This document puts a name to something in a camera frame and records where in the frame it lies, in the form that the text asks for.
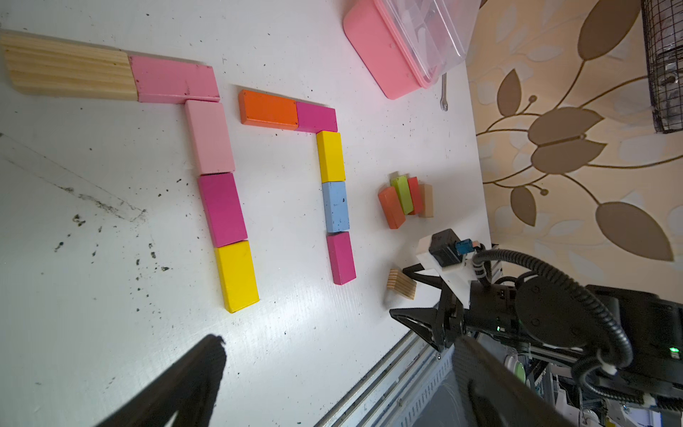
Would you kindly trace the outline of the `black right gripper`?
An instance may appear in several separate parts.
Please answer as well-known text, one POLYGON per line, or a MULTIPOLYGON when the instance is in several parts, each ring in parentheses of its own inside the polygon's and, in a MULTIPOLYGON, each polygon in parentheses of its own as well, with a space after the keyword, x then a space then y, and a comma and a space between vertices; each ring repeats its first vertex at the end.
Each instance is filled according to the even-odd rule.
MULTIPOLYGON (((415 282, 442 289, 444 280, 424 274, 425 270, 421 263, 416 263, 404 268, 402 273, 415 282)), ((486 288, 475 282, 471 291, 468 309, 450 288, 445 288, 438 307, 398 308, 391 309, 389 314, 437 352, 449 349, 458 337, 466 334, 488 334, 505 343, 520 338, 520 321, 515 309, 516 288, 506 285, 486 288)))

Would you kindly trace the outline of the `magenta slanted block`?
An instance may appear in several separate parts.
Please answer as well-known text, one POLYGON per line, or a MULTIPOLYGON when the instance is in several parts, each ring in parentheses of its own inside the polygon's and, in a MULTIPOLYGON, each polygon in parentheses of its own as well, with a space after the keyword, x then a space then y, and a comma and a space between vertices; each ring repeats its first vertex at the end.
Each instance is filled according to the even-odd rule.
POLYGON ((341 286, 353 281, 357 273, 350 233, 345 231, 328 235, 327 246, 334 284, 341 286))

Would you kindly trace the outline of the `thin yellow block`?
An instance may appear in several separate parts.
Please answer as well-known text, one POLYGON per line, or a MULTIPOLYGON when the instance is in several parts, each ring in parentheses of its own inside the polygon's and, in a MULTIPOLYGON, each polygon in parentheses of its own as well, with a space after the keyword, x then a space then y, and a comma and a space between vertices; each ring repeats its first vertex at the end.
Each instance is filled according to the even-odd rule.
POLYGON ((235 313, 259 302, 249 241, 216 248, 215 257, 225 309, 235 313))

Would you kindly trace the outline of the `blue block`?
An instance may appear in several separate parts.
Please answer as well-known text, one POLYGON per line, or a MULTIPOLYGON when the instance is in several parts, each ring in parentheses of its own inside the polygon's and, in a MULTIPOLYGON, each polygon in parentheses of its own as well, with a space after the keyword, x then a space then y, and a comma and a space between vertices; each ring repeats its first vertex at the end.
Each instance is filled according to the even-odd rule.
POLYGON ((325 225, 328 233, 350 229, 348 196, 344 181, 330 181, 322 184, 325 225))

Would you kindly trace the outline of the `dark pink block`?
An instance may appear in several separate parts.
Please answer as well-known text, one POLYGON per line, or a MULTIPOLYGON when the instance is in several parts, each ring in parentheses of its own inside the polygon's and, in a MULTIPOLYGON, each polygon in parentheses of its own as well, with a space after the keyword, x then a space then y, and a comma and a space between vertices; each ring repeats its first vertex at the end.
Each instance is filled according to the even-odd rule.
POLYGON ((198 186, 213 246, 226 247, 248 240, 234 174, 201 175, 198 186))

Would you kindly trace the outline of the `orange block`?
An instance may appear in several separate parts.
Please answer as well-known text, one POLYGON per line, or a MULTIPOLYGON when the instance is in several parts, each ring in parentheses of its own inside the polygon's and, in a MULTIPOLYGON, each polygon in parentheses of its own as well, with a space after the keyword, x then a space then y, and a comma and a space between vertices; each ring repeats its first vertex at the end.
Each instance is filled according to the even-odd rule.
POLYGON ((243 125, 293 131, 299 127, 296 101, 292 99, 242 90, 238 104, 243 125))

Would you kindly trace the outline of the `light pink block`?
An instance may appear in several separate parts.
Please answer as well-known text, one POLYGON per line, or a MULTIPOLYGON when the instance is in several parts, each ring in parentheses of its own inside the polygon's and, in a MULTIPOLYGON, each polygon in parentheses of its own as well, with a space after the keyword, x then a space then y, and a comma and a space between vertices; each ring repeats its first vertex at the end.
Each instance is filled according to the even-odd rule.
POLYGON ((199 172, 233 173, 236 166, 222 103, 187 101, 185 111, 199 172))

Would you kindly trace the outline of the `natural wood block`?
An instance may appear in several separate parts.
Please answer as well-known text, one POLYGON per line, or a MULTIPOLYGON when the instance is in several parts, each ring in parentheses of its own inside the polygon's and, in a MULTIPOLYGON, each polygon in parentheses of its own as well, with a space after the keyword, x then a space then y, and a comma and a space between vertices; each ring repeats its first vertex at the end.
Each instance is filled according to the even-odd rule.
POLYGON ((33 35, 3 33, 9 78, 22 94, 137 101, 128 55, 33 35))

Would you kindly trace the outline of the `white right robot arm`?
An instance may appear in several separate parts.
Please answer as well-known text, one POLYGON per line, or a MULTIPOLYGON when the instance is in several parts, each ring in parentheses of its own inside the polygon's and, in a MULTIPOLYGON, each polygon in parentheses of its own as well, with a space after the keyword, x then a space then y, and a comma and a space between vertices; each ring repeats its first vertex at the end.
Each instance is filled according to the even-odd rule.
POLYGON ((440 288, 433 308, 392 309, 391 318, 435 350, 466 334, 547 357, 570 368, 583 391, 659 412, 682 410, 682 306, 658 295, 581 286, 536 257, 508 249, 473 256, 476 279, 465 308, 444 279, 407 277, 440 288))

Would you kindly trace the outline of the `green lidded white jar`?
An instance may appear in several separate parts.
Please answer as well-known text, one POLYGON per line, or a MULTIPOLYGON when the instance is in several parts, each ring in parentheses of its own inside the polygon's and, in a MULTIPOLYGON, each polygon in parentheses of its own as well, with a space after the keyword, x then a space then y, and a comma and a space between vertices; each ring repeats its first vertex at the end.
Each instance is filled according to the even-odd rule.
POLYGON ((507 355, 504 360, 505 367, 512 372, 517 379, 526 384, 526 368, 519 355, 507 355))

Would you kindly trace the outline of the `ridged wood block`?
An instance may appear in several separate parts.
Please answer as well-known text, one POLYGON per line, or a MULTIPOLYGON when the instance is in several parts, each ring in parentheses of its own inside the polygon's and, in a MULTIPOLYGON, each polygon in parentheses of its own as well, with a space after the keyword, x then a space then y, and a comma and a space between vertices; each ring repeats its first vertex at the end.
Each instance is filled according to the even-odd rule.
POLYGON ((416 296, 417 283, 402 270, 390 269, 386 288, 413 301, 416 296))

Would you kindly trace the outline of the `tan wood block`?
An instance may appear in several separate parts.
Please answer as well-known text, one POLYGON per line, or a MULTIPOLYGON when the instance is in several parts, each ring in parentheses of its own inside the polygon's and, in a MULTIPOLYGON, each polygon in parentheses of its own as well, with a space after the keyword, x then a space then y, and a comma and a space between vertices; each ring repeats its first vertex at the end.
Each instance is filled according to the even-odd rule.
POLYGON ((429 184, 422 183, 420 185, 420 190, 423 201, 423 211, 420 213, 420 216, 423 218, 432 218, 434 217, 433 188, 429 184))

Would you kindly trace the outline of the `orange-red block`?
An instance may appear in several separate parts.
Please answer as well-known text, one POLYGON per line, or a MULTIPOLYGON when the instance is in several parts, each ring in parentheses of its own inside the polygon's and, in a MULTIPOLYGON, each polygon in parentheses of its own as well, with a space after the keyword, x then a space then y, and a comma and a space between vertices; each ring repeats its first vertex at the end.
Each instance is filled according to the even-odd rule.
POLYGON ((399 229, 406 221, 398 193, 393 187, 386 187, 378 194, 382 211, 391 230, 399 229))

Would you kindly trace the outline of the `green block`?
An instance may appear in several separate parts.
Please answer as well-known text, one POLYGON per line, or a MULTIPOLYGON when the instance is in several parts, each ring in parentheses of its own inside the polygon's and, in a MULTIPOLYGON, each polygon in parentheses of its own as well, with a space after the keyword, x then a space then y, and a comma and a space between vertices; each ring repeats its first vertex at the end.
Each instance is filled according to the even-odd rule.
POLYGON ((401 209, 405 215, 414 212, 414 203, 406 175, 391 179, 391 187, 396 191, 401 209))

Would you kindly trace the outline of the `silver wrench on table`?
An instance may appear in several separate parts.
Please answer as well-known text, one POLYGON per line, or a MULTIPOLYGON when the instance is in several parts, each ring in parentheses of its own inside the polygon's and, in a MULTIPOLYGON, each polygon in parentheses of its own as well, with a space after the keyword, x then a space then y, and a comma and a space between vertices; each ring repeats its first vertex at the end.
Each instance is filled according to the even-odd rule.
POLYGON ((449 105, 448 105, 448 75, 447 74, 443 74, 441 76, 441 96, 440 96, 439 105, 440 105, 442 111, 448 112, 449 105))

